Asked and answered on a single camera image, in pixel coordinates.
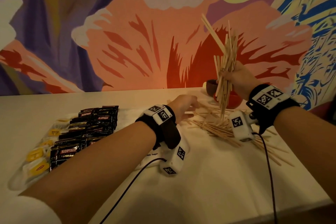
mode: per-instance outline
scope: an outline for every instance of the person's left hand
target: person's left hand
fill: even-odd
[[[193,114],[187,114],[185,112],[195,111],[196,108],[199,108],[197,97],[193,95],[179,95],[170,102],[168,106],[174,111],[176,124],[178,124],[181,120],[194,116]]]

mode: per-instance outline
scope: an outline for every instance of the person's right arm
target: person's right arm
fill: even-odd
[[[262,84],[239,61],[232,73],[221,72],[233,84],[235,92],[245,100]],[[336,126],[300,107],[282,110],[274,127],[297,158],[313,175],[330,198],[336,202]]]

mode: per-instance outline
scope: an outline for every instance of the white sleeve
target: white sleeve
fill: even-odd
[[[61,220],[44,202],[33,197],[19,196],[2,205],[0,208],[0,223],[61,224]]]

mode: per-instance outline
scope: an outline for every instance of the wristband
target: wristband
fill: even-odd
[[[251,91],[246,105],[252,109],[252,115],[258,120],[259,134],[263,134],[268,127],[273,126],[275,118],[283,109],[300,107],[289,95],[268,84],[256,86]]]
[[[180,142],[181,136],[176,128],[176,117],[173,110],[167,105],[154,105],[145,110],[136,120],[146,123],[156,135],[153,150],[160,147],[164,141],[169,149],[174,149]]]

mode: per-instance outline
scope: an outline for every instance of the wire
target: wire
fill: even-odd
[[[268,153],[267,153],[266,144],[265,144],[265,141],[264,141],[263,137],[262,137],[260,134],[255,133],[255,132],[253,132],[252,134],[260,136],[260,138],[261,138],[261,140],[262,140],[262,142],[263,142],[263,144],[264,144],[265,154],[266,154],[266,160],[267,160],[267,166],[268,166],[268,171],[269,171],[269,177],[270,177],[270,180],[271,180],[271,190],[272,190],[272,201],[273,201],[274,223],[275,223],[275,224],[278,224],[277,210],[276,210],[276,208],[275,208],[275,196],[274,196],[274,186],[273,186],[272,171],[271,171],[270,160],[268,159]]]
[[[128,187],[125,189],[124,193],[121,195],[121,197],[118,199],[118,201],[114,204],[114,206],[112,207],[112,209],[107,213],[107,215],[103,218],[103,220],[100,222],[100,224],[103,224],[103,222],[107,219],[107,217],[111,214],[111,212],[115,209],[115,207],[119,204],[120,200],[123,198],[123,196],[126,194],[126,192],[128,191],[129,187],[131,187],[131,185],[133,184],[133,182],[135,181],[135,179],[141,174],[141,172],[152,162],[157,161],[157,160],[163,160],[164,162],[166,162],[167,160],[164,158],[156,158],[153,159],[151,161],[149,161],[138,173],[137,175],[133,178],[133,180],[131,181],[131,183],[128,185]]]

